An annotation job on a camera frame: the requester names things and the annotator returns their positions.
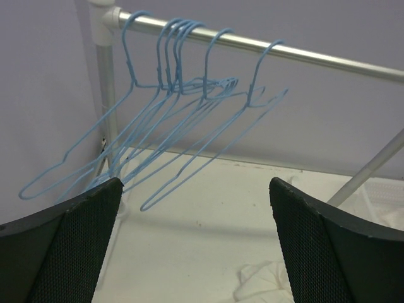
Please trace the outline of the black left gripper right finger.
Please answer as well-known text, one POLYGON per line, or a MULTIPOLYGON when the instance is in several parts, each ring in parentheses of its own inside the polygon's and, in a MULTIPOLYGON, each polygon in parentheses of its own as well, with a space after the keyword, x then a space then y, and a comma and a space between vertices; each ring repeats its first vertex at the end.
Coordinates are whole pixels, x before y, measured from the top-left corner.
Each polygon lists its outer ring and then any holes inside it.
POLYGON ((295 302, 403 302, 403 231, 330 206, 278 177, 269 195, 295 302))

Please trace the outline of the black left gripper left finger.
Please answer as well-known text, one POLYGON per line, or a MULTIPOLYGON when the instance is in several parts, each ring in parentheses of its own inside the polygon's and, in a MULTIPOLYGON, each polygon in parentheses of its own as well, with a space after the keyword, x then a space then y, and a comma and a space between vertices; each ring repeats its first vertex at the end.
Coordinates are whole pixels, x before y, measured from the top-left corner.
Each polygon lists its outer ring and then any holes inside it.
POLYGON ((1 302, 91 302, 123 184, 114 177, 1 225, 1 302))

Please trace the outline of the bundle of blue hangers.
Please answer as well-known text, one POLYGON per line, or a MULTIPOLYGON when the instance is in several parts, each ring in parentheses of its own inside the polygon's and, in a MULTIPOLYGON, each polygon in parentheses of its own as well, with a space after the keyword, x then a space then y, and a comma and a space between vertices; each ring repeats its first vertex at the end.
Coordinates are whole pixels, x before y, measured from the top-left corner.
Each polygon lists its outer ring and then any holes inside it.
MULTIPOLYGON (((196 27, 205 27, 205 25, 201 22, 197 22, 194 20, 185 20, 182 18, 174 18, 168 21, 168 26, 164 28, 157 39, 157 80, 158 83, 156 85, 141 85, 138 82, 138 79, 135 75, 134 67, 132 64, 131 56, 129 54, 127 42, 126 42, 126 32, 127 28, 123 29, 121 32, 121 40, 122 46, 124 47, 124 52, 126 55, 126 64, 128 67, 129 75, 131 78, 130 87, 128 92, 121 98, 119 101, 114 103, 114 105, 107 110, 107 112, 92 126, 82 138, 80 138, 70 149, 68 149, 63 156, 63 159, 60 163, 55 164, 54 166, 46 169, 43 173, 38 175, 34 180, 29 182, 25 187, 21 189, 18 193, 18 196, 22 200, 29 200, 37 198, 38 196, 43 195, 47 191, 50 191, 54 187, 60 185, 64 181, 72 178, 75 175, 80 173, 80 176, 72 183, 72 185, 58 198, 57 202, 60 202, 69 192, 75 187, 77 183, 79 183, 84 177, 89 175, 93 170, 95 170, 95 164, 98 164, 102 157, 111 156, 112 163, 108 164, 109 170, 107 173, 103 173, 98 177, 94 177, 88 187, 87 190, 94 188, 96 185, 99 185, 102 181, 106 181, 106 178, 112 178, 118 176, 121 173, 121 170, 124 164, 128 163, 130 160, 137 157, 139 154, 143 153, 143 151, 151 146, 152 143, 157 142, 163 138, 156 150, 152 153, 152 155, 148 156, 146 160, 141 162, 132 172, 128 173, 123 178, 123 183, 127 184, 129 181, 134 179, 143 169, 149 166, 156 158, 158 158, 163 152, 166 152, 170 147, 174 145, 177 141, 179 141, 185 134, 190 132, 196 125, 198 125, 204 118, 210 114, 213 109, 218 107, 225 99, 232 98, 237 95, 242 95, 243 92, 233 93, 234 89, 238 84, 237 78, 225 78, 220 80, 211 80, 208 79, 208 60, 210 51, 213 48, 214 44, 209 44, 206 56, 205 56, 205 71, 202 77, 196 77, 192 80, 185 81, 182 77, 182 46, 184 41, 186 40, 185 35, 188 34, 188 30, 190 28, 194 29, 196 27), (167 34, 167 38, 165 41, 164 52, 165 52, 165 62, 166 62, 166 78, 167 83, 163 82, 163 74, 162 74, 162 58, 160 54, 160 44, 163 36, 167 34), (175 35, 174 44, 173 44, 173 54, 175 59, 175 75, 172 79, 171 77, 171 68, 169 63, 169 53, 168 47, 169 42, 173 39, 175 35), (107 122, 107 126, 110 126, 109 118, 112 118, 113 114, 116 114, 116 109, 120 106, 129 96, 132 94, 134 88, 155 88, 155 94, 153 98, 147 103, 145 107, 143 107, 140 113, 135 116, 132 121, 114 138, 111 143, 108 143, 104 151, 101 152, 101 156, 98 156, 95 160, 92 160, 88 164, 84 165, 82 168, 73 172, 71 175, 64 177, 60 181, 57 181, 45 188, 41 192, 34 194, 33 196, 25 196, 25 191, 34 185, 37 181, 39 181, 44 175, 48 174, 50 171, 60 167, 67 160, 68 155, 87 137, 89 134, 95 130, 97 126, 101 124, 101 122, 107 122), (214 97, 209 97, 209 94, 212 93, 216 88, 221 88, 221 91, 218 95, 214 97), (161 92, 166 92, 166 95, 163 99, 155 102, 157 97, 161 92), (174 107, 179 103, 182 96, 186 95, 198 95, 198 98, 188 102, 185 105, 182 105, 177 110, 174 110, 174 107), (162 107, 167 104, 168 101, 172 99, 172 103, 169 105, 167 110, 160 116, 154 124, 151 124, 152 120, 154 120, 155 116, 159 113, 162 107), (146 147, 143 146, 152 132, 161 125, 161 123, 169 120, 171 117, 176 116, 177 114, 183 112, 184 110, 191 108, 190 112, 187 116, 181 120, 178 124, 170 128, 161 134, 157 139, 152 141, 151 143, 146 144, 146 147), (122 162, 121 157, 124 152, 129 148, 128 145, 130 143, 137 142, 136 149, 132 151, 127 158, 125 158, 122 162)), ((186 151, 190 150, 194 145, 199 145, 204 139, 212 136, 213 131, 205 135, 202 139, 193 143, 191 147, 187 148, 186 151)))

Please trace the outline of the white skirt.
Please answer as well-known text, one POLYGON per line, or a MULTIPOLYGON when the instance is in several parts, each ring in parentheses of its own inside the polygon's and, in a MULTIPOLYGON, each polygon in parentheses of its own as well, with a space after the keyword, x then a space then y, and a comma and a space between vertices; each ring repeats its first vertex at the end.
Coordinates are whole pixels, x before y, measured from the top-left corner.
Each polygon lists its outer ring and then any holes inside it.
POLYGON ((239 273, 235 302, 294 302, 283 261, 246 264, 239 273))

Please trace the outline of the blue wire hanger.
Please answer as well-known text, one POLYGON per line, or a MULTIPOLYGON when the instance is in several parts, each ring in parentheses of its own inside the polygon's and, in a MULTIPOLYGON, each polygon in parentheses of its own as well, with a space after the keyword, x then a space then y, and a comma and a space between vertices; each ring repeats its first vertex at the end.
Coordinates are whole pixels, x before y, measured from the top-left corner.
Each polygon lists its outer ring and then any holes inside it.
POLYGON ((253 98, 253 93, 254 91, 257 90, 255 87, 256 84, 256 78, 258 76, 259 72, 259 67, 264 59, 264 57, 272 51, 272 49, 275 46, 282 45, 283 41, 282 40, 276 40, 272 42, 262 53, 261 57, 258 59, 258 62, 256 64, 256 68, 254 71, 254 75, 252 78, 252 82, 249 86, 249 90, 247 93, 247 99, 245 104, 243 105, 242 109, 236 112, 227 122, 223 123, 221 126, 216 128, 213 131, 214 136, 212 136, 176 173, 173 178, 169 179, 160 189, 158 189, 155 193, 153 193, 141 206, 140 206, 140 211, 147 211, 157 203, 159 203, 161 200, 163 200, 166 196, 168 196, 170 193, 175 191, 178 187, 182 186, 185 182, 187 182, 190 178, 192 178, 194 175, 196 175, 199 171, 203 170, 207 165, 209 165, 214 159, 218 158, 219 155, 221 155, 223 152, 225 152, 228 148, 230 148, 233 144, 238 142, 243 136, 245 136, 250 129, 252 129, 257 123, 264 117, 266 116, 273 108, 283 100, 284 96, 288 92, 288 88, 284 89, 274 97, 268 99, 262 104, 259 104, 258 101, 260 100, 263 92, 265 91, 265 87, 262 87, 262 92, 260 95, 256 98, 253 98), (181 174, 185 171, 185 169, 197 158, 200 156, 201 152, 205 150, 206 147, 208 147, 212 142, 214 142, 225 130, 227 130, 240 116, 247 111, 248 109, 258 109, 258 108, 263 108, 264 111, 259 115, 259 117, 250 125, 248 126, 238 137, 234 138, 225 148, 220 150, 214 157, 210 158, 207 162, 205 162, 202 166, 197 168, 195 171, 190 173, 187 177, 185 177, 181 182, 179 182, 177 185, 175 185, 173 188, 169 189, 166 193, 162 194, 159 198, 155 198, 158 194, 160 194, 168 185, 172 184, 174 181, 176 181, 181 174))

